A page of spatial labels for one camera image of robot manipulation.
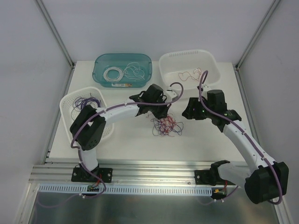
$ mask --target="teal plastic bin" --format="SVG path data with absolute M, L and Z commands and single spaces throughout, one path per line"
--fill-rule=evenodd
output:
M 104 54 L 93 69 L 94 81 L 104 87 L 144 87 L 151 74 L 151 59 L 144 54 Z

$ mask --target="white table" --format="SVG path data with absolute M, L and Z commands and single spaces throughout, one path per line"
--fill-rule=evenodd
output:
M 221 73 L 221 81 L 216 86 L 225 94 L 228 109 L 235 109 L 249 130 L 249 125 L 231 63 L 217 63 Z M 126 100 L 129 96 L 146 90 L 150 84 L 163 86 L 158 62 L 153 62 L 151 80 L 143 88 L 104 88 L 94 82 L 92 71 L 94 61 L 78 61 L 71 80 L 69 93 L 84 87 L 93 86 L 101 90 L 108 106 Z M 115 123 L 114 133 L 97 146 L 98 159 L 138 160 L 138 161 L 230 161 L 243 162 L 241 154 L 211 123 L 187 120 L 181 116 L 188 99 L 174 103 L 169 113 L 173 113 L 177 121 L 184 123 L 182 136 L 153 136 L 153 123 L 146 115 L 129 118 Z M 70 148 L 62 119 L 56 131 L 52 149 L 49 155 L 52 159 L 78 158 L 75 149 Z

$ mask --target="gray wall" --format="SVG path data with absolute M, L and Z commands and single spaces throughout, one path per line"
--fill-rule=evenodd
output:
M 262 145 L 290 169 L 286 199 L 298 223 L 299 1 L 284 0 L 241 67 Z
M 273 0 L 44 0 L 71 57 L 206 49 L 237 63 Z
M 33 0 L 0 2 L 0 223 L 15 222 L 70 67 Z

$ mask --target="white wire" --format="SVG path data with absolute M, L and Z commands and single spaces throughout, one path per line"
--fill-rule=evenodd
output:
M 118 77 L 117 78 L 109 78 L 108 72 L 110 70 L 118 71 L 119 72 Z M 103 77 L 107 82 L 119 82 L 119 81 L 121 81 L 123 76 L 125 76 L 128 79 L 134 79 L 135 82 L 136 82 L 136 80 L 141 80 L 141 79 L 145 80 L 145 78 L 144 78 L 145 73 L 142 69 L 140 69 L 138 62 L 131 62 L 131 63 L 127 64 L 127 66 L 124 70 L 122 70 L 119 67 L 110 67 L 110 68 L 106 69 L 103 73 Z

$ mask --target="vent grille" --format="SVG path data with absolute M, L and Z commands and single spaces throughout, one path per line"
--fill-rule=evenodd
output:
M 184 52 L 172 53 L 172 54 L 169 54 L 169 57 L 176 57 L 176 56 L 181 56 L 181 55 L 194 55 L 194 54 L 198 54 L 198 50 L 191 50 L 191 51 L 184 51 Z
M 40 184 L 40 192 L 52 193 L 84 193 L 87 192 L 88 185 L 81 184 Z M 211 196 L 212 189 L 209 187 L 160 187 L 160 186 L 125 186 L 125 185 L 106 185 L 105 194 L 121 195 L 189 195 L 189 196 Z

